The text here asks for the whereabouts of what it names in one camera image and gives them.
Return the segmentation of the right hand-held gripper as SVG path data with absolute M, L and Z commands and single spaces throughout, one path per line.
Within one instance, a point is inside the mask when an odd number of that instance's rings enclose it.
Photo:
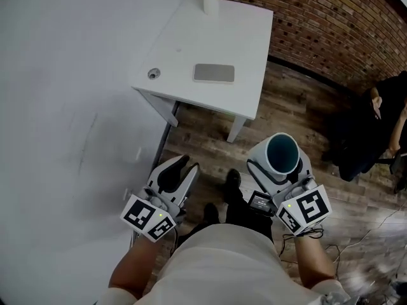
M 291 172 L 293 185 L 279 193 L 275 178 L 257 162 L 248 159 L 247 169 L 262 191 L 272 197 L 277 207 L 275 215 L 291 234 L 304 234 L 332 213 L 326 190 L 311 175 L 311 162 L 304 152 L 300 152 L 297 167 Z

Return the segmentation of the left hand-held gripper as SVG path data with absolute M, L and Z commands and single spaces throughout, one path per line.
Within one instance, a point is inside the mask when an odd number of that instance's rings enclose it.
M 188 155 L 171 158 L 150 174 L 138 193 L 126 189 L 120 219 L 136 233 L 157 242 L 183 221 L 184 203 L 200 175 L 200 165 L 193 164 L 181 178 Z

